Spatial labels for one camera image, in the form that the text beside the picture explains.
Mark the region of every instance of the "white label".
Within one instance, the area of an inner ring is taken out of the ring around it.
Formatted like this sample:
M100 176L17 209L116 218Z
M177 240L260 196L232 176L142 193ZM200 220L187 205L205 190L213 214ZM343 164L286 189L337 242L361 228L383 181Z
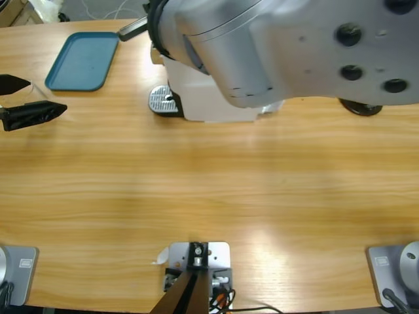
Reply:
M21 259L19 263L19 268L32 268L33 260L30 259Z
M390 262L388 261L387 256L381 256L381 257L376 257L375 258L375 264L377 266L389 266Z

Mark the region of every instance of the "black cable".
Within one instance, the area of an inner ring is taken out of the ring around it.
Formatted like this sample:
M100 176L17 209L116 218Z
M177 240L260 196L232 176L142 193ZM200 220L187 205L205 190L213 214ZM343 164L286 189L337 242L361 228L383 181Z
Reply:
M400 300L395 294L394 291L388 288L385 288L382 291L382 295L389 300L394 307L401 313L401 314L413 314L413 310L405 304L402 300Z
M261 307L249 307L249 308L243 308L243 309L230 309L231 304L233 303L234 299L236 297L236 291L234 289L227 290L225 288L219 289L219 293L214 295L214 297L211 299L211 302L209 303L209 311L213 311L215 309L218 309L217 314L222 313L228 313L228 312L250 312L250 311L262 311L262 310L272 310L276 313L283 314L279 309L276 307L265 305Z
M9 307L13 288L13 284L8 282L4 282L0 285L0 314L3 314Z
M272 311L275 311L276 313L283 314L279 309L273 306L261 306L261 307L249 307L247 309L222 309L219 313L227 313L227 312L250 312L250 311L262 311L264 309L271 309Z

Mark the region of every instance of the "metal bracket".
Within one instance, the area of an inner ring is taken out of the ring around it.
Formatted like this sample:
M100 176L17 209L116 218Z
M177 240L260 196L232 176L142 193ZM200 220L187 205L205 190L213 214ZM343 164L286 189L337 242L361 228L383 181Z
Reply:
M176 282L177 278L184 271L188 270L188 261L195 263L198 267L200 263L205 264L205 261L199 260L199 256L192 257L191 261L190 247L192 244L189 242L177 242L170 245L169 266L166 268L163 283L164 291L167 291ZM208 275L211 278L209 281L210 296L212 296L214 288L225 287L227 290L232 289L230 245L228 243L208 242L208 259L206 265L208 267Z
M367 251L377 301L386 308L394 307L383 295L383 291L386 288L392 290L403 303L412 307L419 306L419 295L409 291L401 278L401 271L403 271L401 269L401 260L407 258L403 254L404 249L407 247L404 245L390 245L371 247ZM412 277L416 275L413 272L410 272L410 274Z
M35 247L0 247L0 285L13 284L10 305L21 306L26 303L37 256Z

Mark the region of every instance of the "black bolt hole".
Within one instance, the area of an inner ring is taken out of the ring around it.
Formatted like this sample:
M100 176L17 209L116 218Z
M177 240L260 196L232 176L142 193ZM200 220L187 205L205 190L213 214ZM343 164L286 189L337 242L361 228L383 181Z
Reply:
M418 3L418 0L386 0L386 8L397 15L409 13Z

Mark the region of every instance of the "screw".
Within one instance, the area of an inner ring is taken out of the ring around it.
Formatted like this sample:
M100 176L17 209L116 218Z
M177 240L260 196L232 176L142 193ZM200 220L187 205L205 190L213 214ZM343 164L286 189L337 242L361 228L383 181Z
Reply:
M195 254L196 255L201 255L202 254L202 249L200 247L195 248Z
M354 23L339 26L336 31L336 39L346 47L355 46L362 38L361 28Z

